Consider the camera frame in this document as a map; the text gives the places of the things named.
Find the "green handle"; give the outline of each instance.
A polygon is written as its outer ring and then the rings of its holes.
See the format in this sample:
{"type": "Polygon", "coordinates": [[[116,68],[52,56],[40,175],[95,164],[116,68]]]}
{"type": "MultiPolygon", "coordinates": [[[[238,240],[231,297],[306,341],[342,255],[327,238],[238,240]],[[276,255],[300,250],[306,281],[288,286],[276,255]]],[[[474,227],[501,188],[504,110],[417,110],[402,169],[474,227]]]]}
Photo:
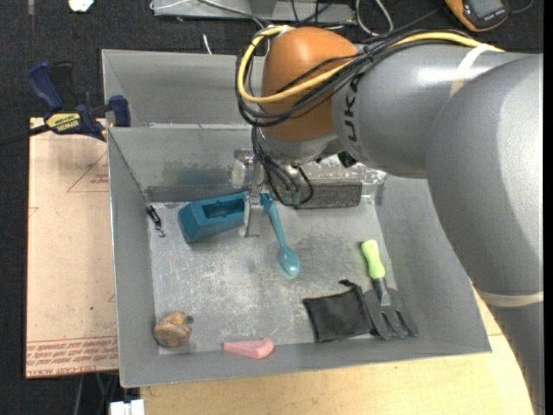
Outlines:
{"type": "Polygon", "coordinates": [[[369,277],[373,280],[384,278],[386,276],[386,269],[382,261],[380,261],[380,251],[378,250],[377,241],[375,239],[369,239],[361,245],[361,251],[363,251],[369,265],[369,277]]]}

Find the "orange device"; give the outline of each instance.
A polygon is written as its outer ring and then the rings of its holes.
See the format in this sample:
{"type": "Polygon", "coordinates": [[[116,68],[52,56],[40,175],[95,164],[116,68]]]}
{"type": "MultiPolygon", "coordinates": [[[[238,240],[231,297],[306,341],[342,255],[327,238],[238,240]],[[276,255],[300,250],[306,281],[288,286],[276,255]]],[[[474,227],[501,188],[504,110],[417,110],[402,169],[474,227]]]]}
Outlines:
{"type": "Polygon", "coordinates": [[[500,25],[511,10],[505,0],[444,0],[451,12],[471,31],[500,25]]]}

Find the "gray robot arm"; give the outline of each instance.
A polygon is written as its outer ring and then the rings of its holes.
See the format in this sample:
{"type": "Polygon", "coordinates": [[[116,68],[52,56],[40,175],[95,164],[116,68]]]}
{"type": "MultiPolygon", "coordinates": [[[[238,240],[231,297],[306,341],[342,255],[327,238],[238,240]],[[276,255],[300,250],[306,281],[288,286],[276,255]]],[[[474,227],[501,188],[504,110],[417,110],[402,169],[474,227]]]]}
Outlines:
{"type": "Polygon", "coordinates": [[[392,56],[336,94],[334,127],[356,160],[428,178],[542,413],[543,55],[468,54],[421,46],[392,56]]]}

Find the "gray bin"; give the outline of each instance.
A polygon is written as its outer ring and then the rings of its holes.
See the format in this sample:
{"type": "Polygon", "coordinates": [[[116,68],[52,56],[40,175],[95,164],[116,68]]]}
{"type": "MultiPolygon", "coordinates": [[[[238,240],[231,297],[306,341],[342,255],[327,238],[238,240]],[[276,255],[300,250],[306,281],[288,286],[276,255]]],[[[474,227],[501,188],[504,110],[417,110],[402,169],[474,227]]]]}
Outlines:
{"type": "Polygon", "coordinates": [[[231,230],[188,245],[179,209],[243,189],[230,177],[233,151],[250,146],[233,96],[235,57],[104,51],[103,59],[106,99],[124,95],[133,124],[111,128],[108,137],[122,386],[490,350],[470,281],[424,180],[387,178],[375,195],[365,190],[358,207],[278,205],[287,241],[302,262],[292,280],[278,264],[267,217],[259,238],[231,230]],[[156,206],[165,238],[145,213],[148,204],[156,206]],[[371,288],[359,249],[366,239],[380,242],[389,283],[404,297],[420,335],[314,343],[302,298],[345,291],[338,284],[344,278],[371,288]],[[152,335],[156,320],[171,310],[194,318],[189,343],[176,350],[161,348],[152,335]],[[263,336],[276,344],[263,360],[222,350],[223,342],[263,336]]]}

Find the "yellow cable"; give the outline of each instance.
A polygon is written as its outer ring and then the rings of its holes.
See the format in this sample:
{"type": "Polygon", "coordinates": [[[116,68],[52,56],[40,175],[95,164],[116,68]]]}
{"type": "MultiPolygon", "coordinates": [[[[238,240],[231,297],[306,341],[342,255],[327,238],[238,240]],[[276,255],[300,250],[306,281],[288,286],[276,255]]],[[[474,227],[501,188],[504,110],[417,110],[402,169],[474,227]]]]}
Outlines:
{"type": "MultiPolygon", "coordinates": [[[[453,34],[450,32],[428,32],[423,34],[415,34],[411,37],[407,37],[403,40],[394,43],[392,46],[402,45],[405,43],[417,42],[419,40],[448,40],[456,43],[460,43],[463,46],[468,46],[470,48],[476,48],[480,44],[479,41],[473,40],[472,38],[467,38],[463,35],[453,34]]],[[[490,46],[492,51],[495,52],[505,52],[503,49],[496,48],[495,46],[490,46]]]]}
{"type": "MultiPolygon", "coordinates": [[[[276,35],[281,34],[282,32],[286,32],[288,30],[291,30],[290,26],[277,26],[275,28],[268,28],[264,31],[261,31],[254,39],[251,41],[250,46],[246,49],[244,53],[244,57],[242,58],[242,61],[240,62],[239,68],[238,68],[238,76],[237,76],[237,87],[238,92],[242,96],[243,99],[250,101],[251,103],[274,103],[277,101],[281,101],[283,99],[286,99],[292,95],[296,95],[300,93],[301,91],[304,91],[306,89],[310,89],[314,86],[318,86],[321,83],[324,83],[326,80],[328,80],[330,77],[338,73],[343,67],[347,66],[351,61],[348,61],[347,63],[335,67],[334,69],[331,69],[330,71],[326,71],[325,73],[322,73],[321,75],[318,75],[317,77],[314,77],[310,80],[304,81],[300,85],[296,85],[291,87],[290,89],[287,89],[286,91],[283,91],[281,93],[276,93],[274,95],[270,95],[267,97],[255,97],[253,95],[250,95],[244,87],[244,80],[245,80],[245,69],[247,63],[250,61],[251,56],[256,50],[257,45],[265,38],[265,36],[268,35],[276,35]]],[[[411,42],[417,42],[421,40],[446,40],[449,42],[456,42],[463,46],[468,46],[470,48],[476,48],[481,43],[479,41],[473,40],[471,38],[467,38],[463,35],[457,35],[449,32],[428,32],[424,34],[416,34],[412,35],[410,37],[404,38],[401,41],[398,41],[396,43],[393,43],[389,46],[389,48],[393,46],[402,45],[405,43],[411,43],[411,42]]],[[[495,52],[504,52],[503,49],[496,48],[494,46],[490,47],[492,51],[495,52]]]]}

